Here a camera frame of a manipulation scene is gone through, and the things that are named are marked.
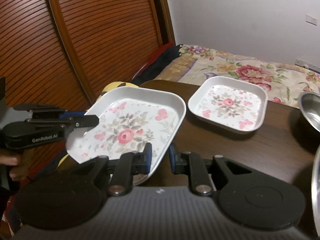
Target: floral bedsheet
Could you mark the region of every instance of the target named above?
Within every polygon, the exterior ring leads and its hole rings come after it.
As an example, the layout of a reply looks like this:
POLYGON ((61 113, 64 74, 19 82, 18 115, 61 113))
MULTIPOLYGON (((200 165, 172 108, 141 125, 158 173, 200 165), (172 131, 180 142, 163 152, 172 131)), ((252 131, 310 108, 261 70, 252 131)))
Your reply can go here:
POLYGON ((180 55, 156 79, 201 85, 210 77, 231 77, 262 87, 270 101, 293 107, 303 91, 320 93, 320 74, 299 66, 194 45, 181 45, 180 55))

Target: wooden table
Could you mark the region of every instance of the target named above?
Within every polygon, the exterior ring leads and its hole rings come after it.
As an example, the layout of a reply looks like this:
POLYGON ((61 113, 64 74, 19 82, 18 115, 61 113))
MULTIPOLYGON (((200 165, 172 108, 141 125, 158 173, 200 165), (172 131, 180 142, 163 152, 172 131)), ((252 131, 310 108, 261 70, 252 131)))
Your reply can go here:
MULTIPOLYGON (((145 88, 173 92, 188 103, 198 86, 153 80, 145 88)), ((263 125, 256 132, 237 135, 197 119, 188 109, 186 117, 174 139, 178 150, 193 151, 203 158, 215 154, 250 166, 297 186, 306 197, 306 211, 299 223, 302 231, 315 235, 311 206, 311 172, 314 154, 319 145, 298 124, 300 110, 268 102, 263 125)), ((64 161, 62 169, 74 165, 71 158, 64 161)), ((166 155, 156 172, 143 186, 187 185, 185 175, 173 175, 166 155)))

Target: metal pin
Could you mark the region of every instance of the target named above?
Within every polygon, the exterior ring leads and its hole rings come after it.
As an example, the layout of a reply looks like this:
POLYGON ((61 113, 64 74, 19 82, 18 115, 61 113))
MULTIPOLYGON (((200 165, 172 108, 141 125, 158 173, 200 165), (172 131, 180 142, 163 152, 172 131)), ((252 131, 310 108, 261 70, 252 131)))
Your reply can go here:
POLYGON ((124 188, 124 186, 121 186, 121 185, 112 185, 109 187, 108 191, 111 194, 118 195, 118 194, 123 193, 125 191, 125 188, 124 188))
POLYGON ((212 187, 210 187, 208 185, 199 185, 199 186, 196 186, 196 191, 199 193, 206 194, 206 193, 209 193, 210 191, 212 191, 212 187))

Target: pink butterfly print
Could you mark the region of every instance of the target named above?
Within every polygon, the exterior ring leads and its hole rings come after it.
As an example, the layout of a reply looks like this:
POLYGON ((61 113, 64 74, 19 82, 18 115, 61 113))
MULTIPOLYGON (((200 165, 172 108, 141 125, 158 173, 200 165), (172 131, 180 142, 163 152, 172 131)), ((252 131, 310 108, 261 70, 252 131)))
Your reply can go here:
POLYGON ((239 121, 239 128, 243 129, 246 125, 253 125, 253 122, 249 121, 248 119, 245 119, 244 122, 239 121))
POLYGON ((249 101, 244 101, 243 104, 244 104, 245 106, 247 106, 247 105, 252 105, 252 103, 249 102, 249 101))
POLYGON ((123 102, 121 105, 119 105, 117 107, 109 108, 109 110, 115 114, 116 112, 118 112, 118 110, 123 110, 126 103, 127 102, 123 102))
POLYGON ((104 137, 106 136, 106 132, 98 133, 94 136, 95 139, 102 141, 104 137))
POLYGON ((168 117, 168 113, 165 109, 158 110, 158 115, 155 117, 157 121, 161 121, 163 119, 166 119, 168 117))
POLYGON ((206 118, 210 118, 211 110, 204 110, 202 111, 202 115, 206 118))

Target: louvered panel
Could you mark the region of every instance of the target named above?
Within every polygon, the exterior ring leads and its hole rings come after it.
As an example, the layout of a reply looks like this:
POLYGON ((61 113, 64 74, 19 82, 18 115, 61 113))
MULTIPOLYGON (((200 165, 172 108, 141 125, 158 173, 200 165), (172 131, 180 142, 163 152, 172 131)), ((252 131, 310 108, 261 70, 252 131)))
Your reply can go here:
POLYGON ((149 0, 59 0, 64 21, 96 95, 129 81, 159 48, 149 0))
MULTIPOLYGON (((46 0, 0 0, 0 15, 0 76, 6 77, 7 105, 86 109, 89 102, 61 48, 46 0)), ((32 168, 56 151, 56 145, 36 149, 32 168)))

